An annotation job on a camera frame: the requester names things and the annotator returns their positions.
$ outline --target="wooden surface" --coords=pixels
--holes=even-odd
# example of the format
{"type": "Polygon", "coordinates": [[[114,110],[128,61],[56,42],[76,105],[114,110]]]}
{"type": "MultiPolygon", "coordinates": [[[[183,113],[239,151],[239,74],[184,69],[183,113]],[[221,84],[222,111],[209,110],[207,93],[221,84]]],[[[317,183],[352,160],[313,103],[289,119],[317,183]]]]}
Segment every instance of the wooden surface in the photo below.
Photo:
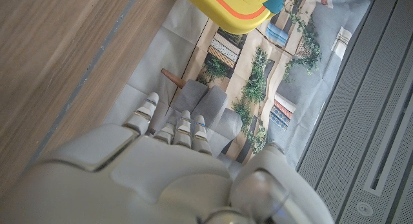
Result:
{"type": "MultiPolygon", "coordinates": [[[[21,175],[129,0],[0,0],[0,196],[21,175]]],[[[104,120],[175,0],[137,0],[45,152],[104,120]]]]}

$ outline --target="perforated metal panel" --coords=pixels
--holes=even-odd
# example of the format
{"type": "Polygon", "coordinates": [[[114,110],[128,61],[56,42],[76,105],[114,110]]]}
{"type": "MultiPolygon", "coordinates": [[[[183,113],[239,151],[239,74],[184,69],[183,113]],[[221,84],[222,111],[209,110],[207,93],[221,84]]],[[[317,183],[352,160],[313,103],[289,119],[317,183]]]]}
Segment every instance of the perforated metal panel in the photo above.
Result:
{"type": "Polygon", "coordinates": [[[412,36],[410,30],[413,29],[413,10],[409,3],[409,0],[399,0],[396,5],[317,188],[335,219],[345,205],[343,203],[353,177],[370,145],[376,123],[381,118],[383,106],[387,103],[387,96],[393,89],[393,81],[408,49],[412,36]]]}
{"type": "MultiPolygon", "coordinates": [[[[378,153],[380,144],[383,141],[383,136],[385,135],[386,129],[388,128],[390,118],[392,117],[391,114],[394,112],[396,104],[400,99],[401,92],[405,86],[411,87],[411,81],[409,81],[407,84],[405,83],[407,82],[409,74],[412,73],[412,66],[413,50],[410,50],[405,60],[405,64],[403,65],[403,68],[398,77],[398,80],[396,81],[396,84],[392,90],[392,94],[387,103],[386,109],[381,116],[381,120],[374,134],[374,138],[369,146],[369,150],[364,159],[363,166],[361,167],[358,178],[354,184],[354,188],[343,212],[343,216],[341,217],[341,223],[354,223],[355,221],[357,221],[357,223],[381,223],[387,218],[386,210],[392,205],[392,201],[394,199],[392,195],[394,191],[398,189],[397,182],[398,178],[403,175],[403,168],[398,167],[398,162],[394,163],[392,171],[387,178],[385,188],[383,189],[383,192],[380,196],[363,190],[363,187],[365,186],[368,173],[372,168],[372,164],[378,153]],[[359,202],[368,203],[373,208],[373,215],[368,217],[363,216],[359,212],[357,212],[356,206],[359,202]]],[[[412,131],[412,129],[407,129],[407,135],[405,136],[407,137],[407,139],[405,139],[405,141],[407,141],[406,143],[409,143],[409,134],[411,134],[412,131]]],[[[401,146],[399,150],[403,152],[406,151],[403,146],[401,146]]],[[[403,162],[405,160],[408,160],[409,158],[409,156],[406,154],[400,154],[396,157],[399,162],[403,162]]]]}
{"type": "Polygon", "coordinates": [[[328,107],[299,168],[299,173],[314,188],[317,187],[323,174],[332,148],[347,118],[347,112],[387,26],[387,20],[390,18],[395,2],[396,0],[375,1],[354,46],[353,53],[347,63],[342,65],[345,66],[345,70],[335,91],[333,91],[328,107]]]}
{"type": "Polygon", "coordinates": [[[413,223],[412,6],[375,1],[298,167],[337,223],[413,223]]]}
{"type": "Polygon", "coordinates": [[[392,223],[413,223],[413,170],[410,171],[407,185],[392,223]]]}

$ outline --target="orange rim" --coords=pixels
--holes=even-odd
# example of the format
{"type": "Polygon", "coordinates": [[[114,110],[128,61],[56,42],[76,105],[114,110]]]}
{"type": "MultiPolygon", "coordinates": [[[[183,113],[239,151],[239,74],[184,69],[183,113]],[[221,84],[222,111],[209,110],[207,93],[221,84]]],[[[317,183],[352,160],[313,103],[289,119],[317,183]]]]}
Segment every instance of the orange rim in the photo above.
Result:
{"type": "Polygon", "coordinates": [[[258,17],[259,15],[261,15],[265,10],[265,6],[263,5],[259,10],[255,11],[252,14],[240,14],[239,12],[236,12],[235,10],[233,10],[224,0],[216,0],[216,1],[222,7],[224,7],[231,15],[233,15],[236,18],[244,19],[244,20],[254,19],[258,17]]]}

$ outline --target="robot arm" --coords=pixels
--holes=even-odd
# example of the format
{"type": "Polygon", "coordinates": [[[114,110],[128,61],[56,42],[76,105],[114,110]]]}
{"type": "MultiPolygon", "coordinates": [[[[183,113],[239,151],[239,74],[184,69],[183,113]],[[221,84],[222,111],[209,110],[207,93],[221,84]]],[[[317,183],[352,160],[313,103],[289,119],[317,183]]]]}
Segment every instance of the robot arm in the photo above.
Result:
{"type": "Polygon", "coordinates": [[[1,198],[0,223],[333,223],[275,145],[232,181],[202,116],[183,112],[145,136],[157,100],[40,159],[1,198]]]}

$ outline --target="wooden stick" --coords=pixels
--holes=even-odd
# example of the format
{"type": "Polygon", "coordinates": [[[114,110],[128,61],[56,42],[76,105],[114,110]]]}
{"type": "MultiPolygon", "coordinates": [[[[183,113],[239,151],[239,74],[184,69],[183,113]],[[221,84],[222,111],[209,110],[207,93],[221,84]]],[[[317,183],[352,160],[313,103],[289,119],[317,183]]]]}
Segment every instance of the wooden stick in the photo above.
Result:
{"type": "Polygon", "coordinates": [[[170,71],[168,71],[165,68],[162,68],[162,74],[164,74],[168,79],[174,82],[174,84],[176,84],[176,86],[178,86],[180,89],[182,89],[186,84],[186,81],[184,79],[181,79],[173,75],[170,71]]]}

